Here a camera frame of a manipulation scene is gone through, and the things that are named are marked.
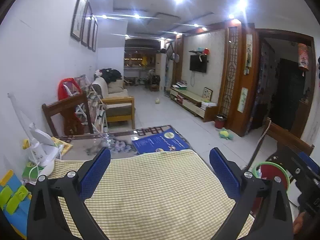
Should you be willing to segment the person's hand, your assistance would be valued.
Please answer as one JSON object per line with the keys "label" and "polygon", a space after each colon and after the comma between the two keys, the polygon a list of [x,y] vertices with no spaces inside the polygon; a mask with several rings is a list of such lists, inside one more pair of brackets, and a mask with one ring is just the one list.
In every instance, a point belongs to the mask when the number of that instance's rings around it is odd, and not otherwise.
{"label": "person's hand", "polygon": [[293,234],[296,235],[300,232],[304,223],[304,216],[306,212],[301,212],[293,222]]}

